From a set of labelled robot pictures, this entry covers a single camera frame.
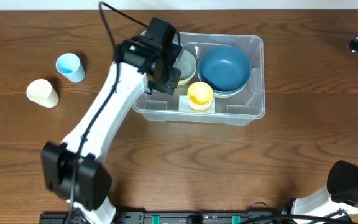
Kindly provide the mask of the light grey small bowl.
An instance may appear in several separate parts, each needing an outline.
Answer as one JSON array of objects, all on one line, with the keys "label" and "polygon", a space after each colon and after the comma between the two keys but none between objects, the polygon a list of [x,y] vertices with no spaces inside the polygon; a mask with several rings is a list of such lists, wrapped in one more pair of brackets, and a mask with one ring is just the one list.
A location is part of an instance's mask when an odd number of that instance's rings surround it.
[{"label": "light grey small bowl", "polygon": [[196,72],[196,59],[192,53],[184,50],[173,64],[173,67],[181,71],[180,81],[187,80]]}]

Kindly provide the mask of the white small bowl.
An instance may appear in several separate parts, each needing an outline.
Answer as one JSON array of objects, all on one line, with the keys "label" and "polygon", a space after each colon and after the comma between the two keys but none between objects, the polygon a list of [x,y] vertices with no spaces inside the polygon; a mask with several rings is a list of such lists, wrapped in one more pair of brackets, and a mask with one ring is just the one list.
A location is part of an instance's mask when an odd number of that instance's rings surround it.
[{"label": "white small bowl", "polygon": [[179,84],[184,85],[184,84],[188,83],[193,78],[195,73],[196,73],[196,68],[192,68],[192,69],[185,68],[185,69],[183,69],[181,71]]}]

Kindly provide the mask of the yellow small bowl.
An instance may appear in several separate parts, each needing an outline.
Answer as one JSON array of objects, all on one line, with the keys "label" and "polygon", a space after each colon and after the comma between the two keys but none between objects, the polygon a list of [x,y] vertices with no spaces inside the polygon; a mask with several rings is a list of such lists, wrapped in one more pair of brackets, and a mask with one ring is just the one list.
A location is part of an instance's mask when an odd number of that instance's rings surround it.
[{"label": "yellow small bowl", "polygon": [[189,77],[189,78],[187,78],[187,79],[185,79],[185,80],[180,80],[180,81],[178,82],[178,86],[186,85],[187,83],[190,82],[190,80],[191,80],[191,77]]}]

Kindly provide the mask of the yellow cup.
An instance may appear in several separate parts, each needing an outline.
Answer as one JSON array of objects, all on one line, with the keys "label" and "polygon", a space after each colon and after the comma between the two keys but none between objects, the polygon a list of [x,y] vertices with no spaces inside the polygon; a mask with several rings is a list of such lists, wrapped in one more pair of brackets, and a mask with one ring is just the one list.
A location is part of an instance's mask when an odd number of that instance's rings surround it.
[{"label": "yellow cup", "polygon": [[196,105],[207,105],[213,96],[213,89],[205,82],[192,83],[188,88],[188,99]]},{"label": "yellow cup", "polygon": [[210,106],[204,106],[204,107],[190,107],[191,111],[206,111],[207,113],[209,113],[208,111],[211,110]]}]

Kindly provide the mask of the pink cup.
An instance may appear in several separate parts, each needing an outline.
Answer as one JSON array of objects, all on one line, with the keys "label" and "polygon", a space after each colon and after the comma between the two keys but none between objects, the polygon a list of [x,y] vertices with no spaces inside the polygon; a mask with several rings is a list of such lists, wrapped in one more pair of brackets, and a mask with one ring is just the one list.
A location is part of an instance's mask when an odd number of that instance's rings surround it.
[{"label": "pink cup", "polygon": [[208,103],[206,103],[206,104],[203,104],[203,105],[194,103],[194,102],[192,102],[192,101],[189,101],[188,104],[189,104],[190,107],[194,107],[194,108],[195,108],[195,107],[204,107],[204,106],[211,106],[211,105],[212,105],[212,101],[210,101],[210,102],[208,102]]}]

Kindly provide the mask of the dark blue bowl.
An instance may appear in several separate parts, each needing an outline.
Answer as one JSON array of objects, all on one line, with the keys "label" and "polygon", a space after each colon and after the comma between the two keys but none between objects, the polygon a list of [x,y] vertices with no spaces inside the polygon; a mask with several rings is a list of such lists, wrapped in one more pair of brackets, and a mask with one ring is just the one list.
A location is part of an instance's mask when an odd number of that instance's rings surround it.
[{"label": "dark blue bowl", "polygon": [[207,50],[198,65],[198,75],[251,75],[248,56],[238,48],[219,45]]},{"label": "dark blue bowl", "polygon": [[199,79],[207,83],[213,90],[234,91],[244,84],[248,84],[250,75],[209,74],[199,75]]}]

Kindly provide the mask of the beige large bowl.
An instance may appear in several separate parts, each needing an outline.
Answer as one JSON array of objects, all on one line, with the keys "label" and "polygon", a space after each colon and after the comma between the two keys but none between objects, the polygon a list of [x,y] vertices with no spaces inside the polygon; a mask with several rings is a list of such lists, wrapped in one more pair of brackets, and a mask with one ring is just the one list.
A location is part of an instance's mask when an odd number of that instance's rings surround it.
[{"label": "beige large bowl", "polygon": [[236,95],[237,93],[239,93],[240,91],[242,91],[247,84],[244,84],[243,86],[241,86],[240,88],[234,90],[234,91],[217,91],[217,90],[213,90],[214,96],[216,98],[229,98],[232,97],[234,95]]}]

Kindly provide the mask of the light blue cup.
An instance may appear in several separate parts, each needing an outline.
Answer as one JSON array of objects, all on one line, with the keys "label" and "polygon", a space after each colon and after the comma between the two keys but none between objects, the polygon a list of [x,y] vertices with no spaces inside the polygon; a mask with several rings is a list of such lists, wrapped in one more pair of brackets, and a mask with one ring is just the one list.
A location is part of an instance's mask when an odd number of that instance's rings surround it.
[{"label": "light blue cup", "polygon": [[78,83],[85,79],[85,70],[76,54],[65,53],[59,56],[55,67],[59,73],[73,83]]}]

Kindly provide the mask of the cream white cup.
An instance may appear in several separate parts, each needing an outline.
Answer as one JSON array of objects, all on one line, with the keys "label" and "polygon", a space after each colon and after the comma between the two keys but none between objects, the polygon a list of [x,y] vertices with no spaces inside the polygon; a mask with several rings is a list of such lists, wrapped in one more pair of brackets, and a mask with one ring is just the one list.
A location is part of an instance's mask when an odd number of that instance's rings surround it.
[{"label": "cream white cup", "polygon": [[52,84],[45,79],[34,80],[26,90],[27,98],[45,108],[53,108],[59,102],[59,96]]}]

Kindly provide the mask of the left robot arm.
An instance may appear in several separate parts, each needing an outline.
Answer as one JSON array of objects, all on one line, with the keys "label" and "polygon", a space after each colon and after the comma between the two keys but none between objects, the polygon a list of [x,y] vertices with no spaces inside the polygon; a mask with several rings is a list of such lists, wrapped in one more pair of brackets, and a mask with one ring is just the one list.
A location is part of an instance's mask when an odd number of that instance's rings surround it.
[{"label": "left robot arm", "polygon": [[146,90],[173,94],[181,71],[173,64],[183,47],[171,24],[153,18],[144,35],[114,48],[107,79],[78,125],[60,144],[41,150],[45,186],[70,204],[64,223],[79,211],[88,223],[111,223],[112,178],[103,167],[114,136],[129,109]]}]

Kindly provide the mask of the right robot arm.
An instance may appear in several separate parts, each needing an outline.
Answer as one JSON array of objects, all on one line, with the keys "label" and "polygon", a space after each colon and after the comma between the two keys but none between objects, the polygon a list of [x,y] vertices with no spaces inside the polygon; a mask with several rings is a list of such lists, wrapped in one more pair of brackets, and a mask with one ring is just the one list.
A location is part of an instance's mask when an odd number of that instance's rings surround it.
[{"label": "right robot arm", "polygon": [[326,186],[295,199],[287,213],[327,218],[358,214],[358,166],[337,161],[329,172]]}]

